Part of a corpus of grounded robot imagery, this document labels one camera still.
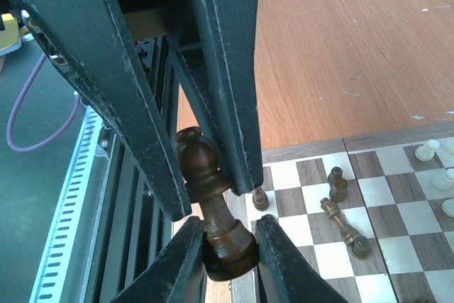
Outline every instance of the wooden tabletop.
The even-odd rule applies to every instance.
[[[259,0],[262,148],[453,121],[453,52],[454,0]]]

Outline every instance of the chess square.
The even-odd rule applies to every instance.
[[[454,231],[445,232],[446,240],[448,241],[449,246],[454,252]]]
[[[307,214],[323,212],[320,201],[323,198],[329,198],[329,184],[313,184],[312,186],[303,186],[301,190],[303,192]]]
[[[367,207],[396,203],[385,177],[359,179],[358,184]]]
[[[253,194],[252,193],[246,193],[245,194],[245,200],[246,200],[246,213],[248,214],[248,220],[258,220],[262,218],[262,216],[266,214],[271,214],[275,216],[276,218],[278,217],[278,212],[277,212],[277,205],[276,205],[276,192],[267,192],[268,196],[268,202],[270,205],[266,209],[266,211],[259,211],[254,207],[253,204]]]
[[[386,273],[386,267],[383,263],[382,254],[378,247],[377,239],[369,238],[370,255],[366,259],[358,259],[353,255],[351,248],[347,248],[348,256],[352,264],[355,276],[376,275]]]
[[[350,162],[357,179],[384,175],[380,161],[374,151],[350,154]]]
[[[418,234],[410,238],[424,271],[454,269],[454,253],[444,233]]]
[[[275,192],[279,217],[306,214],[301,187],[282,189]]]
[[[326,280],[348,303],[361,303],[360,293],[354,277]]]
[[[314,244],[334,243],[342,241],[339,228],[325,213],[308,214]]]
[[[440,148],[436,151],[436,154],[445,168],[454,167],[454,154],[449,153],[445,148],[445,143],[448,140],[449,138],[441,138],[438,140]]]
[[[454,187],[448,189],[447,191],[440,191],[432,185],[432,179],[440,174],[443,174],[444,171],[445,169],[442,168],[438,170],[424,170],[415,173],[427,199],[432,200],[454,197]]]
[[[264,191],[274,191],[275,186],[272,184],[272,174],[271,167],[263,168],[263,185],[262,188]]]
[[[377,238],[399,237],[409,234],[397,205],[370,207],[367,212]]]
[[[322,159],[298,161],[297,169],[301,186],[322,184],[328,181]]]
[[[437,170],[440,168],[443,168],[443,163],[441,163],[440,158],[438,157],[437,153],[435,153],[435,156],[429,160],[429,161],[420,161],[414,156],[414,153],[416,152],[416,149],[421,146],[419,145],[408,145],[404,147],[404,151],[406,156],[408,157],[411,166],[416,172],[422,171],[422,170]]]
[[[422,272],[423,268],[409,236],[383,238],[378,241],[390,274]]]
[[[331,173],[333,167],[340,167],[343,171],[342,177],[345,180],[355,179],[355,174],[353,173],[353,168],[350,164],[347,152],[322,155],[321,159],[323,160],[323,166],[325,167],[327,177],[329,173]]]
[[[365,207],[355,207],[354,209],[342,209],[340,211],[347,222],[354,226],[366,238],[374,238],[374,231],[370,224],[369,216]]]
[[[427,201],[397,204],[410,235],[441,232],[440,224]]]
[[[386,181],[398,204],[426,200],[426,195],[414,173],[388,175]]]
[[[324,280],[353,277],[347,246],[343,242],[314,245],[314,250]]]
[[[424,272],[391,275],[391,281],[394,284],[399,302],[435,299]]]
[[[443,232],[454,231],[454,218],[447,215],[441,208],[441,204],[446,199],[435,199],[429,200],[429,205],[431,205],[432,211],[437,218],[438,223],[441,226]]]
[[[424,274],[437,302],[453,301],[454,270],[427,271]]]
[[[297,164],[294,161],[276,162],[270,167],[275,190],[301,186]]]
[[[413,172],[413,167],[403,147],[378,148],[376,151],[384,175]]]
[[[314,244],[306,214],[302,216],[286,216],[284,218],[279,218],[279,225],[296,247]]]
[[[347,180],[347,199],[343,202],[339,202],[338,206],[340,209],[352,209],[353,207],[364,206],[364,201],[362,200],[362,195],[358,182],[356,180]]]
[[[309,265],[315,270],[315,272],[319,273],[319,266],[317,265],[314,246],[313,245],[299,246],[298,250],[303,255],[306,262],[308,262]]]
[[[391,282],[389,281],[389,277],[386,273],[379,275],[356,276],[355,280],[362,302],[397,302]]]

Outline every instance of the chessboard border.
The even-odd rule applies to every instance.
[[[414,144],[428,139],[440,139],[454,136],[454,123],[438,123],[430,126],[404,128],[395,131],[383,131],[370,133],[349,138],[334,138],[325,141],[303,143],[287,147],[262,151],[262,163],[268,164],[294,160],[299,158],[311,158],[313,156],[327,155],[332,153],[354,153],[364,150],[372,150],[387,146],[402,144]],[[248,226],[245,196],[237,197],[231,191],[226,193],[227,205],[232,214],[240,219],[244,226]],[[232,303],[256,302],[254,272],[231,281]]]
[[[263,164],[267,164],[345,151],[343,139],[333,138],[320,142],[310,142],[301,145],[289,145],[287,147],[263,150],[262,162]]]
[[[431,126],[399,129],[397,131],[383,131],[380,133],[364,134],[344,138],[347,152],[372,150],[375,148],[414,144],[429,139],[449,138],[454,136],[454,123],[438,123]]]

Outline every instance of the cable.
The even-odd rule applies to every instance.
[[[22,105],[23,99],[28,93],[28,90],[30,89],[30,86],[32,85],[33,81],[35,80],[36,76],[38,75],[41,67],[43,66],[44,62],[46,60],[46,55],[43,53],[36,63],[35,67],[33,68],[32,72],[30,73],[30,76],[28,76],[28,79],[26,83],[23,85],[23,88],[21,92],[19,93],[19,96],[16,100],[16,103],[14,103],[14,106],[11,110],[11,113],[9,115],[8,119],[8,124],[6,126],[6,142],[8,143],[9,147],[14,150],[15,152],[18,153],[27,153],[27,152],[33,152],[34,150],[38,150],[45,145],[48,145],[52,141],[54,141],[58,136],[62,135],[68,127],[71,125],[71,123],[74,121],[77,110],[79,109],[80,106],[80,95],[76,95],[74,99],[74,107],[72,108],[70,117],[66,120],[65,124],[60,127],[55,133],[53,133],[51,136],[46,138],[45,140],[36,143],[35,145],[31,145],[29,147],[18,147],[17,145],[14,144],[13,140],[13,130],[14,130],[14,122],[16,121],[17,113]]]

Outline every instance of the wooden chess piece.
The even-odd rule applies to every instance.
[[[366,259],[370,254],[369,240],[364,236],[359,236],[353,241],[352,252],[356,258]]]
[[[342,177],[335,179],[329,191],[330,199],[337,203],[343,202],[345,199],[347,199],[347,187],[347,180],[343,179]]]
[[[336,223],[339,228],[340,235],[342,236],[343,242],[350,246],[360,233],[356,228],[353,228],[345,218],[341,215],[338,205],[328,198],[323,198],[320,201],[321,208],[328,214],[328,218]]]
[[[266,192],[263,190],[262,186],[257,187],[254,189],[253,193],[253,204],[256,209],[259,211],[266,211],[270,206],[270,202],[268,201],[268,196]]]
[[[216,152],[199,127],[179,131],[176,154],[191,203],[204,215],[206,242],[202,253],[208,276],[232,280],[253,269],[259,261],[254,235],[229,211],[222,193],[231,184],[218,169]]]
[[[331,173],[329,173],[329,175],[328,175],[328,183],[329,183],[330,187],[333,186],[333,183],[337,179],[342,179],[342,174],[343,174],[343,171],[342,171],[342,168],[340,168],[340,167],[333,167],[333,169],[331,169]]]

